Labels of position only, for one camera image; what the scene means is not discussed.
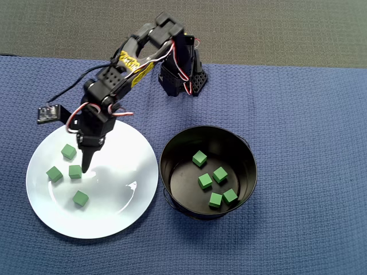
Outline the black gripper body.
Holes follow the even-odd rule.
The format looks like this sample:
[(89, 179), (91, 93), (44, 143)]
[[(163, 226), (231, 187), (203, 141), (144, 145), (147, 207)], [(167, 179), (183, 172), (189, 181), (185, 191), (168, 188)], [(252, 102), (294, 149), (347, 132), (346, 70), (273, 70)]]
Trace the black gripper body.
[(113, 130), (114, 125), (115, 118), (104, 112), (82, 110), (77, 133), (78, 148), (101, 149), (105, 143), (106, 134)]

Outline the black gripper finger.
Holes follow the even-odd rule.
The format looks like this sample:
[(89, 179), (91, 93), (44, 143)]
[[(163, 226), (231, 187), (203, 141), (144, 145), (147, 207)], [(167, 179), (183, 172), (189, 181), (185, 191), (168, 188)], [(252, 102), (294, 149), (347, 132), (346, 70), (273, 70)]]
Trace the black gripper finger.
[(82, 161), (81, 161), (81, 169), (82, 173), (86, 173), (91, 164), (93, 155), (95, 152), (98, 152), (98, 148), (82, 148)]

